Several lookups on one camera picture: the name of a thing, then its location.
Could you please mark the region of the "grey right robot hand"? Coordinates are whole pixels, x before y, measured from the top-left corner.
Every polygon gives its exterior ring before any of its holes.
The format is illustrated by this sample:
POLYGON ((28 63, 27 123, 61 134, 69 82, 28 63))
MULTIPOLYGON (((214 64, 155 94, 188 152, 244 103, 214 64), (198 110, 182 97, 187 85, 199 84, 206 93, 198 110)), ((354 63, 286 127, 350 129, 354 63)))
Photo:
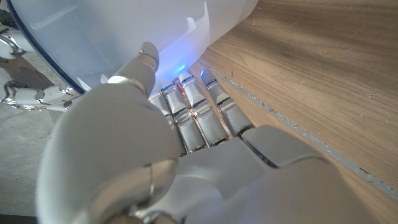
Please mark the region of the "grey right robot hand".
POLYGON ((22 56, 34 49, 21 31, 1 25, 1 103, 29 111, 66 111, 79 94, 56 85, 22 56))

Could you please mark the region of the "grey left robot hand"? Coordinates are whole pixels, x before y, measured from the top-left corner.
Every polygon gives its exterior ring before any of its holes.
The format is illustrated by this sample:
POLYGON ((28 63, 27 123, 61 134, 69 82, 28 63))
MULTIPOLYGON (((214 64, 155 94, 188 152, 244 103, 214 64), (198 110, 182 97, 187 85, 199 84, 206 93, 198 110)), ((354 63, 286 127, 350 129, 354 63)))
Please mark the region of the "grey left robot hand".
POLYGON ((183 101, 153 104, 158 66, 144 43, 60 118, 37 180, 39 223, 376 223, 330 161, 255 127, 213 75, 203 79, 220 118, 190 95, 203 128, 183 101))

